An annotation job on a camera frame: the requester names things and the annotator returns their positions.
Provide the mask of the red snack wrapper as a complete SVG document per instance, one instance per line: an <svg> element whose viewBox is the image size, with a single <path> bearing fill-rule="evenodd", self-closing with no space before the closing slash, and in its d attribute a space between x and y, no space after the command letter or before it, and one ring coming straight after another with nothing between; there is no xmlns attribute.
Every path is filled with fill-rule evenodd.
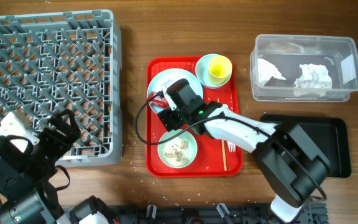
<svg viewBox="0 0 358 224"><path fill-rule="evenodd" d="M169 107L168 101L160 95L157 95L152 101L151 104L159 108L165 109Z"/></svg>

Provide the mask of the light blue rice bowl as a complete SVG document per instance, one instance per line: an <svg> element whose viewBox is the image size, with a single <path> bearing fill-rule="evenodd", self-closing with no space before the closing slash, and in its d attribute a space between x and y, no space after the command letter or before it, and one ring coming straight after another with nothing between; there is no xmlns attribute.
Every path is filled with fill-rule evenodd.
<svg viewBox="0 0 358 224"><path fill-rule="evenodd" d="M195 160L195 157L196 157L196 155L197 155L197 153L198 153L198 145L197 145L196 139L195 139L195 138L193 137L193 135L192 135L190 132L188 132L188 131L184 132L183 134L181 134L181 135L179 135L179 136L177 136L177 137L175 137L175 138L182 138L183 140L186 140L186 141L189 142L190 161L189 161L187 164L183 165L183 166L178 166L178 167L171 166L171 165L163 158L163 145L164 145L164 143L158 145L158 156L159 156L159 158L161 159L161 161L162 161L165 165L167 165L167 166L169 166L169 167L171 167L171 168L174 168L174 169L181 169L181 168L184 168L184 167L190 165L190 164Z"/></svg>

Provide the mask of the light blue round plate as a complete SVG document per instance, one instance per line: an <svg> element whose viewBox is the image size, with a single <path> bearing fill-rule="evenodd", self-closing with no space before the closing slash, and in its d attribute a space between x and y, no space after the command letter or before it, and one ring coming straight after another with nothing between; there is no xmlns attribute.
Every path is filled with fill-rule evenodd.
<svg viewBox="0 0 358 224"><path fill-rule="evenodd" d="M203 88L198 79L191 72L180 68L170 68L158 73L149 83L147 96L152 92L162 91L161 85L167 80L173 80L169 91L178 110L189 105L191 100L198 98L202 100L204 97Z"/></svg>

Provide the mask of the leftover rice and food scraps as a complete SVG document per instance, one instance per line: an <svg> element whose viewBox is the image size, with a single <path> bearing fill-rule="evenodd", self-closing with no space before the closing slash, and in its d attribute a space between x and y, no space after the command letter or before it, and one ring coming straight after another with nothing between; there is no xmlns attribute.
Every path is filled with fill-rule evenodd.
<svg viewBox="0 0 358 224"><path fill-rule="evenodd" d="M163 158L174 167L183 166L190 161L189 142L175 138L163 145Z"/></svg>

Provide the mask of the yellow plastic cup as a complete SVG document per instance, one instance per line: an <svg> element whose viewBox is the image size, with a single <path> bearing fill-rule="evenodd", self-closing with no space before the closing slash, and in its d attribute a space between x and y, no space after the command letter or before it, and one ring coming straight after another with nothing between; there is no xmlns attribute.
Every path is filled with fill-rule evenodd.
<svg viewBox="0 0 358 224"><path fill-rule="evenodd" d="M223 55L215 55L208 62L208 79L213 85L222 85L232 75L232 62Z"/></svg>

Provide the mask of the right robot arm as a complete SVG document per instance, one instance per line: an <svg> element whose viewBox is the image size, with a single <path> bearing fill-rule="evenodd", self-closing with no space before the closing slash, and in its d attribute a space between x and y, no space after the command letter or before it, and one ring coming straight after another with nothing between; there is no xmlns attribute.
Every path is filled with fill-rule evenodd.
<svg viewBox="0 0 358 224"><path fill-rule="evenodd" d="M326 199L321 184L330 174L330 161L299 124L263 123L216 101L205 103L184 78L165 83L157 95L168 101L168 108L158 113L167 131L187 125L197 135L231 142L252 154L276 193L270 209L281 222L294 222L315 190Z"/></svg>

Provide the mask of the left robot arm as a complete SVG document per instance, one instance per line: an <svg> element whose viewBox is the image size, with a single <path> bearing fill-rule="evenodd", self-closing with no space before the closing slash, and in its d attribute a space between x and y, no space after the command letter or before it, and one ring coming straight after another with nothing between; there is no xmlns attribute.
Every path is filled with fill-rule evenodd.
<svg viewBox="0 0 358 224"><path fill-rule="evenodd" d="M50 183L59 170L57 164L80 137L72 111L51 115L52 128L34 135L29 119L19 110L11 111L0 125L0 223L119 223L119 217L100 198L90 196L68 212L58 201L58 191Z"/></svg>

